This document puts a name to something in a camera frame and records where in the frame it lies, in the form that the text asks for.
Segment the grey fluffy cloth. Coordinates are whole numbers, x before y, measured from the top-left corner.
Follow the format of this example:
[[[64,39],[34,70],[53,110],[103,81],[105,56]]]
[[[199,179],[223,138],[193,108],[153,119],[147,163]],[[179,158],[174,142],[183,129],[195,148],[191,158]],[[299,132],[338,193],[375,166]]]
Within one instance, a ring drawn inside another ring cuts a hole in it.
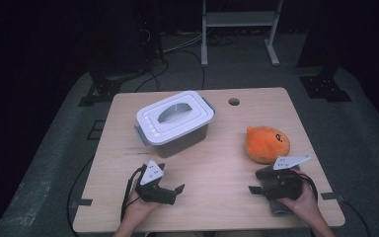
[[[302,180],[290,169],[273,170],[270,166],[263,168],[267,177],[260,181],[263,194],[268,201],[271,214],[275,216],[291,215],[292,211],[278,202],[279,198],[298,199],[302,195]]]

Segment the black stand base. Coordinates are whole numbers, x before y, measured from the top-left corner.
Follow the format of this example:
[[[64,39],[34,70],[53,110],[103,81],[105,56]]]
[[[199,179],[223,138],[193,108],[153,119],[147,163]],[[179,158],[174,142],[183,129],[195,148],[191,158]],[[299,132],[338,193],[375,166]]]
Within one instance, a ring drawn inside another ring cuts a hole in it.
[[[92,107],[96,103],[111,102],[119,93],[122,82],[119,80],[105,79],[101,82],[94,82],[88,93],[81,98],[79,107]]]
[[[350,102],[351,98],[335,81],[336,67],[325,66],[312,76],[301,76],[300,81],[311,99],[326,99],[330,103]]]

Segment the white box lid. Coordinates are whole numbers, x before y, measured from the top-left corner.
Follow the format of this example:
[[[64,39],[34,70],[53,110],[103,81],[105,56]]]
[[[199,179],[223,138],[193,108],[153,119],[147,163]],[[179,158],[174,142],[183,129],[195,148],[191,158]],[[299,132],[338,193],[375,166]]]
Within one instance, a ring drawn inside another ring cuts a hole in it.
[[[196,91],[184,91],[140,109],[136,114],[142,139],[164,145],[208,125],[213,107]]]

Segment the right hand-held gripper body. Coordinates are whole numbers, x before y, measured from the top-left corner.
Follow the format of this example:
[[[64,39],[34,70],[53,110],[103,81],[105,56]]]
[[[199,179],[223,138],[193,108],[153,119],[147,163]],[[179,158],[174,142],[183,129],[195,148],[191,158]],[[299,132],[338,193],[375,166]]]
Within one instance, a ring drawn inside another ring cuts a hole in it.
[[[302,195],[302,179],[293,168],[310,159],[309,155],[278,156],[272,165],[261,169],[262,194],[267,199],[298,199]]]

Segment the orange plush toy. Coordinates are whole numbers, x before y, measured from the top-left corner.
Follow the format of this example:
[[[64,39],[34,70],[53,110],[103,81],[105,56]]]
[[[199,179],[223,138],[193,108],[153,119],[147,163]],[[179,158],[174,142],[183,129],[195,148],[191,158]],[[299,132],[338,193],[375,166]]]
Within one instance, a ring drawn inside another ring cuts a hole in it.
[[[286,156],[291,143],[280,130],[270,126],[248,126],[245,148],[251,159],[261,164],[271,164],[279,156]]]

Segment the person's right hand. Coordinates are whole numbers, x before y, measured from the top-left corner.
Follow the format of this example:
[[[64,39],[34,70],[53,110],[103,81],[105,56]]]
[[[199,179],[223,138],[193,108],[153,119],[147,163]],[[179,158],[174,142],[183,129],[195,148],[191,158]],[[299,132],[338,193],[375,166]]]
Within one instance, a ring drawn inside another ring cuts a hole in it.
[[[321,216],[312,189],[307,183],[302,185],[302,195],[296,199],[279,198],[278,202],[286,205],[301,220],[311,225]]]

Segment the person's left hand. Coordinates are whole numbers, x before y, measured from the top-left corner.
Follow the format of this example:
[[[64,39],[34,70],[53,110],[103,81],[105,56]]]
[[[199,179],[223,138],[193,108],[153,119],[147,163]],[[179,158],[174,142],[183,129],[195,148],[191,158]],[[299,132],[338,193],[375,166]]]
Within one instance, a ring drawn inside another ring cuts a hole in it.
[[[158,202],[144,201],[136,191],[132,191],[126,203],[125,217],[145,219],[160,206]]]

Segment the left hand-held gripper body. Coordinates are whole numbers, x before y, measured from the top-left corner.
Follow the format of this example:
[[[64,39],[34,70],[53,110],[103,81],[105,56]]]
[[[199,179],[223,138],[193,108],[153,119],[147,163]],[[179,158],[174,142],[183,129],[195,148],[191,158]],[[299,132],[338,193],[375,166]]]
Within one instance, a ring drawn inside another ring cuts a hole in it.
[[[177,198],[175,190],[161,188],[159,183],[164,177],[164,171],[159,169],[154,160],[142,166],[142,174],[138,178],[135,190],[144,201],[174,204]]]

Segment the black table edge clip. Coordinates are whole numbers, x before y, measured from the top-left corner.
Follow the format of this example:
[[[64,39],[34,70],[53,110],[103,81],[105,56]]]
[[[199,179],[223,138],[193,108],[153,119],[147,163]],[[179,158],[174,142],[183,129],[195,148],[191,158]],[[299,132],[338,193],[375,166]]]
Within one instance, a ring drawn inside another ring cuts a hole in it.
[[[92,205],[92,200],[91,199],[79,199],[79,200],[74,200],[70,203],[69,207],[72,209],[77,209],[79,206],[91,206]]]
[[[328,199],[335,199],[338,202],[344,202],[344,198],[342,195],[337,195],[335,193],[321,193],[321,197],[323,200],[328,200]]]

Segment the white metal stand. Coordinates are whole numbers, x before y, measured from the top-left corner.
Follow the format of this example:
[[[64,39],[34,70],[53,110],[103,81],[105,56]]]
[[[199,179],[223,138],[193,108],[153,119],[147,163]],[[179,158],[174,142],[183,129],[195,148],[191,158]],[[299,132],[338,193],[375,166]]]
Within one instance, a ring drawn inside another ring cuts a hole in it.
[[[240,28],[240,27],[270,27],[268,38],[265,39],[265,48],[273,66],[280,64],[273,47],[282,6],[284,0],[277,0],[277,5],[272,11],[259,12],[208,12],[206,0],[202,1],[201,19],[201,46],[200,64],[208,65],[207,30],[213,28]]]

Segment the brown transparent storage box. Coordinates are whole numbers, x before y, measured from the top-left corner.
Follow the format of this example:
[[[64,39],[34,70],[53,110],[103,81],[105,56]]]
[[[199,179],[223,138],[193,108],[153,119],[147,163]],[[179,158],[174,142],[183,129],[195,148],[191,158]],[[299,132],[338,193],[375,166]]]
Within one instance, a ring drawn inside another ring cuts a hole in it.
[[[138,125],[135,127],[135,130],[137,134],[139,135],[140,139],[142,140],[142,142],[145,145],[151,145],[151,144],[146,143],[142,139],[139,129],[137,127]],[[199,128],[198,130],[193,131],[181,138],[177,138],[174,141],[168,142],[167,144],[159,145],[159,146],[156,146],[156,145],[151,145],[151,146],[155,148],[156,153],[160,157],[168,158],[202,141],[206,137],[207,131],[208,131],[208,125],[205,125],[204,127]]]

